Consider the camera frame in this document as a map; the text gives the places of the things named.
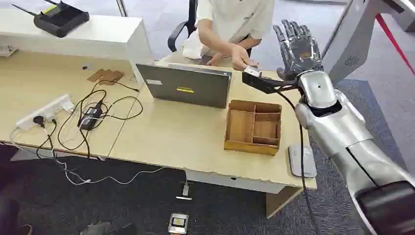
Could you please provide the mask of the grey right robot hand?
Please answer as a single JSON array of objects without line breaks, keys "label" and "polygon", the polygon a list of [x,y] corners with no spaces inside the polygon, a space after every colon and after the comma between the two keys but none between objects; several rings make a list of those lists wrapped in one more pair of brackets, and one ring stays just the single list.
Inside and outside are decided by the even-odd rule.
[{"label": "grey right robot hand", "polygon": [[273,25],[280,45],[284,68],[278,68],[277,74],[284,81],[294,80],[304,71],[322,71],[322,57],[316,39],[306,25],[296,21],[282,20],[285,33],[278,25]]}]

